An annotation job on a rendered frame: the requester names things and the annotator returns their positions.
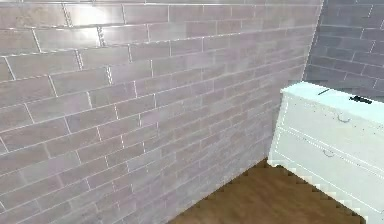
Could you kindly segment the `small black flat object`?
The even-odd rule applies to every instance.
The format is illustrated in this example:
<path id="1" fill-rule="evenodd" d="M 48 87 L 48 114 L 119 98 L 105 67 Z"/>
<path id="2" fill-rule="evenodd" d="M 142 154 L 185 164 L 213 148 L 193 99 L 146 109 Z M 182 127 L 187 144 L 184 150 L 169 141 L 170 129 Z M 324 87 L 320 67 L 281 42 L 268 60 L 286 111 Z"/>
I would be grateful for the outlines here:
<path id="1" fill-rule="evenodd" d="M 349 100 L 355 101 L 355 102 L 361 102 L 361 103 L 366 103 L 366 104 L 372 104 L 372 100 L 363 98 L 361 96 L 355 95 L 353 97 L 350 97 Z"/>

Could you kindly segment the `white chest of drawers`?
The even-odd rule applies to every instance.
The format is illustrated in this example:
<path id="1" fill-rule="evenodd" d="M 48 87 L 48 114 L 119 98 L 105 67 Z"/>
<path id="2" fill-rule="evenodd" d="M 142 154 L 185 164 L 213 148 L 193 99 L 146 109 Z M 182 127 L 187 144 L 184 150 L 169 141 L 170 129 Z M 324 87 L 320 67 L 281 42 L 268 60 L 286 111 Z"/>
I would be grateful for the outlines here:
<path id="1" fill-rule="evenodd" d="M 353 94 L 304 81 L 281 94 L 268 164 L 286 168 L 366 224 L 384 224 L 384 103 L 355 102 Z"/>

